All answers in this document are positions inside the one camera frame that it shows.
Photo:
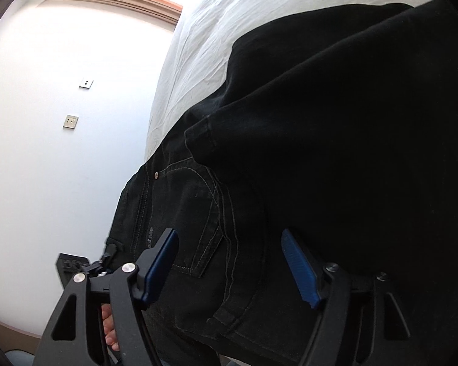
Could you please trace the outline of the person's left hand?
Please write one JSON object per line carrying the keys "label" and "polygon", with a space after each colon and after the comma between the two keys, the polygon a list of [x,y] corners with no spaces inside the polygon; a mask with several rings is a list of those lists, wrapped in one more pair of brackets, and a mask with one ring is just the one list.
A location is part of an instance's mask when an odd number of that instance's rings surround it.
{"label": "person's left hand", "polygon": [[113,314],[110,304],[101,305],[101,316],[106,343],[113,351],[118,352],[120,350],[120,345],[118,343],[117,335],[115,332]]}

